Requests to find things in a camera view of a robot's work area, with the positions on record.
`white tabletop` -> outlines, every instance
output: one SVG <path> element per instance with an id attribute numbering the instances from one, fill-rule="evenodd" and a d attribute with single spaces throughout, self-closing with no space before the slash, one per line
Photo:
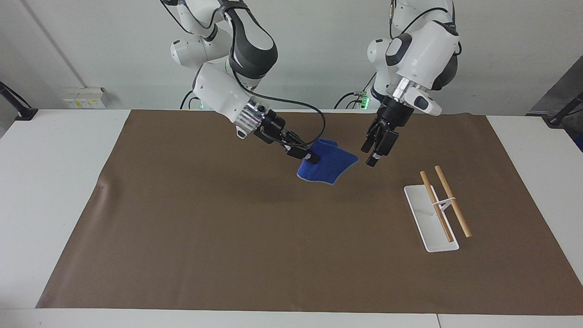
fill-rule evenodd
<path id="1" fill-rule="evenodd" d="M 0 139 L 0 327 L 583 327 L 583 316 L 34 309 L 128 114 L 43 110 Z M 583 281 L 583 154 L 539 118 L 489 120 Z"/>

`white robotic arm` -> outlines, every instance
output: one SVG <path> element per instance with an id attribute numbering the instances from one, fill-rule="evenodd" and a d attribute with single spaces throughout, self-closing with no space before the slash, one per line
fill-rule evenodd
<path id="1" fill-rule="evenodd" d="M 292 157 L 317 163 L 319 157 L 308 144 L 286 130 L 285 120 L 248 90 L 275 64 L 278 50 L 247 5 L 242 0 L 161 1 L 177 7 L 182 28 L 193 35 L 191 40 L 175 41 L 170 52 L 177 63 L 197 70 L 192 92 L 205 107 L 227 117 L 239 138 L 253 133 L 268 144 L 282 144 Z M 223 19 L 233 30 L 232 37 L 217 27 Z"/>
<path id="2" fill-rule="evenodd" d="M 441 114 L 427 92 L 450 83 L 458 66 L 455 52 L 460 43 L 451 0 L 392 0 L 391 9 L 397 19 L 390 21 L 404 33 L 374 40 L 367 50 L 377 70 L 368 96 L 379 104 L 361 149 L 368 153 L 374 146 L 369 166 L 389 154 L 399 137 L 396 127 L 405 126 L 414 109 Z"/>

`white bracket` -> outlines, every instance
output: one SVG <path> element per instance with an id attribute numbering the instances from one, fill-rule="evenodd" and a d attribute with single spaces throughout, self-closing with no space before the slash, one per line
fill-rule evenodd
<path id="1" fill-rule="evenodd" d="M 433 186 L 431 186 L 431 190 L 433 194 L 435 194 Z M 421 235 L 423 244 L 425 245 L 425 249 L 429 253 L 458 250 L 458 241 L 455 239 L 454 232 L 451 230 L 451 226 L 449 225 L 449 221 L 447 220 L 445 213 L 443 213 L 443 211 L 445 211 L 445 209 L 451 205 L 451 200 L 455 199 L 455 197 L 436 202 L 436 204 L 440 206 L 445 223 L 447 224 L 447 228 L 454 238 L 454 241 L 450 243 L 447 241 L 447 237 L 444 233 L 443 227 L 441 226 L 439 217 L 434 210 L 434 204 L 432 204 L 431 200 L 429 199 L 425 185 L 421 184 L 419 186 L 406 186 L 405 196 L 407 196 L 407 201 L 409 202 L 415 223 L 417 223 L 417 228 L 419 230 L 419 234 Z"/>

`folded blue washcloth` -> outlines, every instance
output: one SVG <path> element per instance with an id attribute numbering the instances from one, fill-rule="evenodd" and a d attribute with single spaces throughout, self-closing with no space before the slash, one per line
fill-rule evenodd
<path id="1" fill-rule="evenodd" d="M 318 139 L 310 150 L 320 160 L 312 164 L 304 159 L 297 170 L 297 176 L 308 182 L 334 184 L 342 173 L 359 161 L 358 157 L 340 149 L 334 140 Z"/>

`wooden handle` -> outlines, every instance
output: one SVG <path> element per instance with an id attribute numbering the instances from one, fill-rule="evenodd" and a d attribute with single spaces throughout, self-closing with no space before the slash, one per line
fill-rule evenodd
<path id="1" fill-rule="evenodd" d="M 439 176 L 441 184 L 443 185 L 443 189 L 445 189 L 447 198 L 452 198 L 454 193 L 451 191 L 449 183 L 447 183 L 447 180 L 445 179 L 443 171 L 439 165 L 436 166 L 436 172 L 437 176 Z M 458 200 L 452 199 L 451 206 L 454 208 L 455 216 L 458 217 L 459 224 L 462 226 L 463 234 L 466 235 L 466 238 L 470 238 L 472 236 L 472 232 L 470 231 L 470 227 L 468 226 L 466 219 L 463 217 L 462 210 L 459 208 Z"/>
<path id="2" fill-rule="evenodd" d="M 441 223 L 441 227 L 443 228 L 443 231 L 445 232 L 445 235 L 447 236 L 447 241 L 449 241 L 450 243 L 454 241 L 454 237 L 451 236 L 451 232 L 449 231 L 449 229 L 447 228 L 447 224 L 445 223 L 445 218 L 443 217 L 443 213 L 441 213 L 441 208 L 439 207 L 437 203 L 437 199 L 435 194 L 433 193 L 433 190 L 431 189 L 431 185 L 429 184 L 429 179 L 427 178 L 427 174 L 425 173 L 425 171 L 421 171 L 419 172 L 421 174 L 421 179 L 423 179 L 423 184 L 425 185 L 425 188 L 427 189 L 427 193 L 429 194 L 429 198 L 431 199 L 431 202 L 433 203 L 433 209 L 436 211 L 437 217 L 439 217 L 439 222 Z"/>

